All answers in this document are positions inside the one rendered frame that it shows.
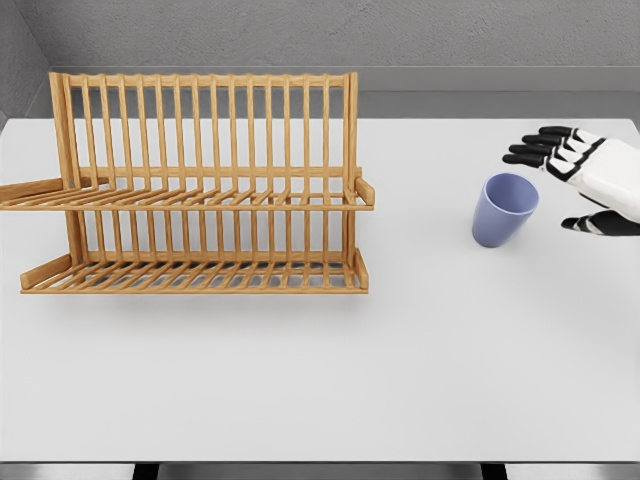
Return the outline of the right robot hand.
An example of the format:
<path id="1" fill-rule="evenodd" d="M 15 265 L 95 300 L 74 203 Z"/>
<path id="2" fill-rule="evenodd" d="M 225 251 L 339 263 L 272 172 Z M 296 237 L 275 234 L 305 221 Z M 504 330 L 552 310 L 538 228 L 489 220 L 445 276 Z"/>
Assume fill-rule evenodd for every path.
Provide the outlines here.
<path id="1" fill-rule="evenodd" d="M 563 228 L 640 237 L 640 149 L 581 128 L 546 126 L 510 146 L 503 161 L 545 171 L 604 208 L 566 218 Z"/>

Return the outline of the lavender blue cup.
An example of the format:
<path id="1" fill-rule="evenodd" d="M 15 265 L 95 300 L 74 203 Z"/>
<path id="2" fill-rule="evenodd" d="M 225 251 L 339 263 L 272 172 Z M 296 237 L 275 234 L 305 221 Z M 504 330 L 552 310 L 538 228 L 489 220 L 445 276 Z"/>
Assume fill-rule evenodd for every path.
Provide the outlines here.
<path id="1" fill-rule="evenodd" d="M 538 203 L 539 193 L 526 178 L 512 173 L 490 177 L 476 205 L 474 239 L 484 247 L 503 245 L 529 219 Z"/>

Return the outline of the wooden two-tier dish rack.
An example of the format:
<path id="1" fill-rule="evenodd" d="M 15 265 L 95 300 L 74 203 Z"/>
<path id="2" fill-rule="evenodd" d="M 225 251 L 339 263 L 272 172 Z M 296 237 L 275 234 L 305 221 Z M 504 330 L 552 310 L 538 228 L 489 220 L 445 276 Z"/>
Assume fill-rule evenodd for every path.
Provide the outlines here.
<path id="1" fill-rule="evenodd" d="M 356 73 L 49 77 L 60 174 L 0 210 L 60 211 L 27 294 L 364 294 Z"/>

